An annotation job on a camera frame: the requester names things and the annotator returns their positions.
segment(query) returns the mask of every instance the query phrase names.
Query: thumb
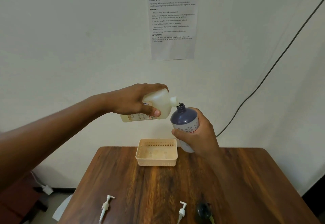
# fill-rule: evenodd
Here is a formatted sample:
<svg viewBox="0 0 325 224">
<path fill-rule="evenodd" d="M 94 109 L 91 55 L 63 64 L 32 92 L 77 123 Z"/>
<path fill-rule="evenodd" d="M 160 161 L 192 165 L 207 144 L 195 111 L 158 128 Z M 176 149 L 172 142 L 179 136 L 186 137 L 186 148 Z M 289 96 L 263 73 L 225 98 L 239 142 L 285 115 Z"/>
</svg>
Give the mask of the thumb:
<svg viewBox="0 0 325 224">
<path fill-rule="evenodd" d="M 191 135 L 189 133 L 183 132 L 178 129 L 173 129 L 172 134 L 178 138 L 179 140 L 182 140 L 184 142 L 189 142 L 191 140 Z"/>
<path fill-rule="evenodd" d="M 142 106 L 141 106 L 141 113 L 144 113 L 146 115 L 150 115 L 153 117 L 160 116 L 160 111 L 158 109 L 154 108 L 153 106 L 144 105 L 144 104 L 142 104 Z"/>
</svg>

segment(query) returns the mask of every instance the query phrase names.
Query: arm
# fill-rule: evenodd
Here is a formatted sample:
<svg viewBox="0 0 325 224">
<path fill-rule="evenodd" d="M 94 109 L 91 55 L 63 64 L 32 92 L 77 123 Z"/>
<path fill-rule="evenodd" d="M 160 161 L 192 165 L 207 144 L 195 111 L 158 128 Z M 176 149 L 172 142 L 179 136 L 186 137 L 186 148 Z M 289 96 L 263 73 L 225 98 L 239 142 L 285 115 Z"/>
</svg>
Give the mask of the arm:
<svg viewBox="0 0 325 224">
<path fill-rule="evenodd" d="M 144 105 L 142 99 L 144 95 L 164 88 L 167 89 L 164 84 L 135 84 L 94 95 L 55 114 L 0 134 L 0 192 L 106 113 L 144 113 L 159 117 L 160 111 Z"/>
<path fill-rule="evenodd" d="M 236 169 L 227 162 L 221 152 L 212 124 L 199 111 L 199 128 L 193 133 L 172 130 L 172 134 L 189 144 L 200 156 L 205 158 L 217 175 L 231 210 L 240 224 L 279 223 L 266 205 L 238 175 Z"/>
</svg>

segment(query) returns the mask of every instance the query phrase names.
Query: hand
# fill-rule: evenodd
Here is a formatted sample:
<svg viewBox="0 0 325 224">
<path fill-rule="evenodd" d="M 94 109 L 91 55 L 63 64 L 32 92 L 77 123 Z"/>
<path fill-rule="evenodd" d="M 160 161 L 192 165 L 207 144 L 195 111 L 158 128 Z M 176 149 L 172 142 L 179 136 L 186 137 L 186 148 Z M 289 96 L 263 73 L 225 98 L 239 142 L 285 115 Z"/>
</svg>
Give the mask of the hand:
<svg viewBox="0 0 325 224">
<path fill-rule="evenodd" d="M 205 159 L 211 156 L 216 156 L 220 153 L 220 148 L 215 137 L 213 126 L 210 121 L 202 114 L 202 112 L 196 108 L 194 109 L 198 113 L 199 128 L 192 132 L 186 133 L 178 129 L 173 129 L 172 134 L 179 140 L 187 143 L 198 155 Z"/>
<path fill-rule="evenodd" d="M 148 84 L 137 83 L 132 86 L 104 93 L 108 97 L 108 111 L 118 114 L 144 113 L 154 117 L 160 116 L 160 111 L 153 106 L 144 105 L 142 99 L 151 92 L 167 89 L 168 87 L 161 83 Z"/>
</svg>

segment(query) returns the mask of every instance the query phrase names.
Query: navy blue bottle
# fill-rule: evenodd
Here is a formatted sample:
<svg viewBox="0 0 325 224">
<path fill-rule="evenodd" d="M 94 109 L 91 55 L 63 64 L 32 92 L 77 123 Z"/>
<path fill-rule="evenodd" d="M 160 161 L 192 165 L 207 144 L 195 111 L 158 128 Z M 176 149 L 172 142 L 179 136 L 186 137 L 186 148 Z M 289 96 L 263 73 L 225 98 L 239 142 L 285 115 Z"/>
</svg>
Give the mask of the navy blue bottle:
<svg viewBox="0 0 325 224">
<path fill-rule="evenodd" d="M 184 103 L 180 103 L 177 110 L 172 114 L 170 118 L 171 123 L 175 129 L 184 131 L 184 132 L 193 132 L 199 127 L 199 119 L 198 114 L 194 109 L 186 108 Z M 194 150 L 185 143 L 180 140 L 181 147 L 184 151 L 192 153 Z"/>
</svg>

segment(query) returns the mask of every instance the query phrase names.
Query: white cord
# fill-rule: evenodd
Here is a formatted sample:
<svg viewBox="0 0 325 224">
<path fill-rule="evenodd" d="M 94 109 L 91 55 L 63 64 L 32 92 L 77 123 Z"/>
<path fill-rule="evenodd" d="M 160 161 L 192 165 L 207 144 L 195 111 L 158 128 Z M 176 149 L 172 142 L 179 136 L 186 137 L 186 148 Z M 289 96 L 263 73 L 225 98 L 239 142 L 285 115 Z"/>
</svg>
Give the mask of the white cord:
<svg viewBox="0 0 325 224">
<path fill-rule="evenodd" d="M 33 175 L 34 180 L 36 181 L 36 183 L 39 184 L 42 188 L 44 188 L 45 185 L 43 185 L 43 184 L 41 184 L 40 182 L 38 182 L 38 180 L 36 179 L 35 174 L 33 173 L 33 171 L 30 171 L 30 172 L 31 172 L 31 174 Z"/>
</svg>

